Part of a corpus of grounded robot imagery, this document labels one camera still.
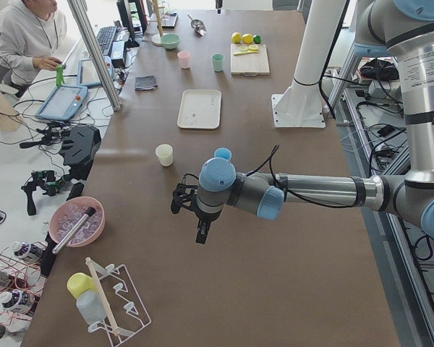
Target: person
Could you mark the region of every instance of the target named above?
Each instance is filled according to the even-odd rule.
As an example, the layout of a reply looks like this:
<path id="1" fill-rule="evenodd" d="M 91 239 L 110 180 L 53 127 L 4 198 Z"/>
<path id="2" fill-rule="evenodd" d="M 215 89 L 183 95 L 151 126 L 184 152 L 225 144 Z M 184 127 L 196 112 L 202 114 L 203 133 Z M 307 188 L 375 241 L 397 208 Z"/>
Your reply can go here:
<path id="1" fill-rule="evenodd" d="M 56 0 L 9 0 L 0 11 L 0 65 L 12 69 L 10 85 L 21 96 L 41 69 L 54 71 L 54 57 L 67 31 Z"/>

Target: keyboard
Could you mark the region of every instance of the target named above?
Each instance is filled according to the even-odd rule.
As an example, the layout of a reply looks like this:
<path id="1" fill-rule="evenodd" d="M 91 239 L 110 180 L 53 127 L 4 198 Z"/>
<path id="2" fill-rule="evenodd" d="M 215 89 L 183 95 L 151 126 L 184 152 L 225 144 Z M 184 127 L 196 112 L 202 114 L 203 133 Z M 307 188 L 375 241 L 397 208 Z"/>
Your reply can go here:
<path id="1" fill-rule="evenodd" d="M 116 37 L 116 27 L 102 27 L 96 36 L 101 53 L 104 56 L 111 54 L 114 38 Z"/>

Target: green bowl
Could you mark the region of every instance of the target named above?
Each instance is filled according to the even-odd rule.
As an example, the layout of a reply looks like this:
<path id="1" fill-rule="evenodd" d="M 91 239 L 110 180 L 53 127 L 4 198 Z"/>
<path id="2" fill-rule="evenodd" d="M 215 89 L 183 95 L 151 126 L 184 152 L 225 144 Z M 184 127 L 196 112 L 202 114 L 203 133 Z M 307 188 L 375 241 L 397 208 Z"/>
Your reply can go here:
<path id="1" fill-rule="evenodd" d="M 162 46 L 165 49 L 175 49 L 179 45 L 180 36 L 177 34 L 165 34 L 161 37 Z"/>

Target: white cup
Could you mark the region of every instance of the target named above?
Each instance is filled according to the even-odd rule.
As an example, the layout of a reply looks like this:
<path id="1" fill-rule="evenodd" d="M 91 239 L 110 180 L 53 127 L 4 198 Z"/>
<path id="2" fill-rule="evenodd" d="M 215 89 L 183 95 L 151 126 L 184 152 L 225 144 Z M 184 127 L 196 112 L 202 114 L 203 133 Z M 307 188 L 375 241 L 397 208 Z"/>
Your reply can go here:
<path id="1" fill-rule="evenodd" d="M 155 153 L 162 166 L 170 166 L 174 162 L 174 149 L 166 143 L 156 147 Z"/>
<path id="2" fill-rule="evenodd" d="M 190 68 L 191 53 L 189 51 L 180 51 L 176 54 L 179 57 L 179 64 L 182 69 Z"/>

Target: brown tabletop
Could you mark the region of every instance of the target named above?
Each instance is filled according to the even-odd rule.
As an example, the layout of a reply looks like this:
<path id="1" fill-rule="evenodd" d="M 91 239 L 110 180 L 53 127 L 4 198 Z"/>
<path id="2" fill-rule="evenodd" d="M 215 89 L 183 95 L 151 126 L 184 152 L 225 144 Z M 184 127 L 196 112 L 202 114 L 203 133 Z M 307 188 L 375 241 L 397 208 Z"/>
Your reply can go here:
<path id="1" fill-rule="evenodd" d="M 185 173 L 199 174 L 218 147 L 233 151 L 237 170 L 262 163 L 275 144 L 276 172 L 348 176 L 333 121 L 325 129 L 276 129 L 271 94 L 290 85 L 304 22 L 296 12 L 190 11 L 208 29 L 204 37 L 180 12 L 178 50 L 192 52 L 191 69 L 175 51 L 150 43 L 138 51 L 122 91 L 124 108 L 108 128 L 85 195 L 103 203 L 101 237 L 58 256 L 24 347 L 109 346 L 89 334 L 66 290 L 69 276 L 88 273 L 85 257 L 125 264 L 153 322 L 125 346 L 399 346 L 360 210 L 285 204 L 275 221 L 225 207 L 206 245 L 196 244 L 197 218 L 172 215 L 171 193 Z M 149 29 L 156 33 L 154 24 Z M 230 75 L 230 36 L 258 33 L 271 74 Z M 226 57 L 215 73 L 214 53 Z M 153 74 L 158 89 L 135 92 L 135 77 Z M 182 92 L 222 92 L 215 130 L 176 125 Z M 174 147 L 164 168 L 154 149 Z"/>

